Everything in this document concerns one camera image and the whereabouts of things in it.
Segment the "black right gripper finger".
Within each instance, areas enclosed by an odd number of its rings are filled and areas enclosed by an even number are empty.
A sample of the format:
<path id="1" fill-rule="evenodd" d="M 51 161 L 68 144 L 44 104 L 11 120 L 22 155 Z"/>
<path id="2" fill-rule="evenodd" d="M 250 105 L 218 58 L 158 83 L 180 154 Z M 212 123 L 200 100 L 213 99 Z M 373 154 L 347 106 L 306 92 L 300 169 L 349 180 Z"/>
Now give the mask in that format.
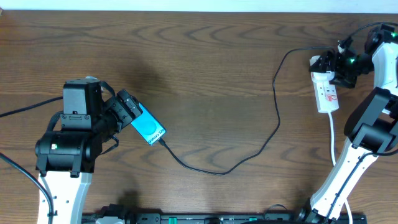
<path id="1" fill-rule="evenodd" d="M 340 86 L 342 88 L 352 89 L 355 87 L 357 78 L 334 78 L 330 81 L 330 84 Z"/>
<path id="2" fill-rule="evenodd" d="M 309 72 L 326 73 L 336 71 L 337 53 L 334 51 L 326 51 L 321 55 L 315 55 L 310 59 Z"/>

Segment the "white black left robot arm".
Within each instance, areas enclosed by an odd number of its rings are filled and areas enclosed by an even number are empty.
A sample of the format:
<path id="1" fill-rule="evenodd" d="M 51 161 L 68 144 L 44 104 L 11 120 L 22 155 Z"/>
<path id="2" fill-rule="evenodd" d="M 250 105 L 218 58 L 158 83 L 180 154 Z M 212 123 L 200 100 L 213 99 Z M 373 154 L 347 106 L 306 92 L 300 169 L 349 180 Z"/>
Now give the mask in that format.
<path id="1" fill-rule="evenodd" d="M 63 110 L 53 115 L 35 145 L 40 194 L 38 223 L 81 223 L 96 158 L 103 143 L 143 113 L 126 90 L 95 78 L 67 80 Z"/>

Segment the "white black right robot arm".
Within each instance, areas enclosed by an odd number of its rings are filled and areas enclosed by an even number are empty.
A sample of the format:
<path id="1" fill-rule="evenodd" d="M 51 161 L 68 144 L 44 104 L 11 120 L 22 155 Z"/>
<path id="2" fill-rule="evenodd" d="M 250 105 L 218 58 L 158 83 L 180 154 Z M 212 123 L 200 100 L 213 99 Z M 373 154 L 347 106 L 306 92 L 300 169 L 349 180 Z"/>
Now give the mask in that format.
<path id="1" fill-rule="evenodd" d="M 353 36 L 310 59 L 309 72 L 321 113 L 337 110 L 336 86 L 352 89 L 362 74 L 374 72 L 374 87 L 349 116 L 343 150 L 326 181 L 300 209 L 295 221 L 336 223 L 342 206 L 366 169 L 378 157 L 397 154 L 397 24 L 374 22 L 364 52 L 352 48 Z"/>

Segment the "cyan screen Galaxy smartphone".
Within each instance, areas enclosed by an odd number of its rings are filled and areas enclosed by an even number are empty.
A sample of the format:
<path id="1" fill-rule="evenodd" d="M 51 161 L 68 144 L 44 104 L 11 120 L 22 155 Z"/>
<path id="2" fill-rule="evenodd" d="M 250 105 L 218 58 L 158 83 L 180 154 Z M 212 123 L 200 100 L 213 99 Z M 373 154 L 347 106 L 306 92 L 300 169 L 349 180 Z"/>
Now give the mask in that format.
<path id="1" fill-rule="evenodd" d="M 139 108 L 142 114 L 133 120 L 131 125 L 149 145 L 153 145 L 166 133 L 166 128 L 142 103 L 139 103 Z"/>

